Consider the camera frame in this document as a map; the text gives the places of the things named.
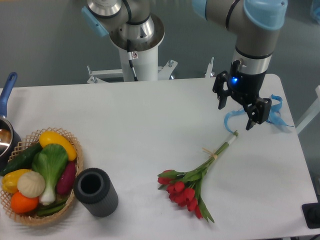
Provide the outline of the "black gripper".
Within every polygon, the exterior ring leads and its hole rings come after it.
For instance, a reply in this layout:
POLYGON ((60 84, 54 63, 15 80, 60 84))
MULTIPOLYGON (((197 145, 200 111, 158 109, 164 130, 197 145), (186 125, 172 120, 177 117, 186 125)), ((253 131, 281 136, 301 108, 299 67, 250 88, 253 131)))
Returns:
POLYGON ((249 131, 255 124, 261 125, 268 120, 272 100, 261 98, 260 89, 263 85, 266 72, 259 74, 247 74, 240 72, 241 62, 235 60, 231 63, 230 72, 219 73, 214 81, 212 91, 217 94, 218 109, 226 106, 227 98, 230 96, 240 105, 248 116, 245 129, 249 131))

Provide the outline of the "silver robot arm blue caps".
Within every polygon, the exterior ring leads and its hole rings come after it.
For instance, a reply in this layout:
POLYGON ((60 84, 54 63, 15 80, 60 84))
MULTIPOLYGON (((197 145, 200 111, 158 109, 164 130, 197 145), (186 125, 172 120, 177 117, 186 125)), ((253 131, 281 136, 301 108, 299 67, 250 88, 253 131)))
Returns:
MULTIPOLYGON (((248 116, 246 129, 271 119, 272 102, 260 97, 266 71, 285 22, 285 0, 194 0, 194 11, 236 35, 229 71, 213 85, 219 104, 239 103, 248 116)), ((158 46, 165 29, 148 0, 89 0, 83 18, 99 36, 118 48, 126 82, 158 79, 158 46)))

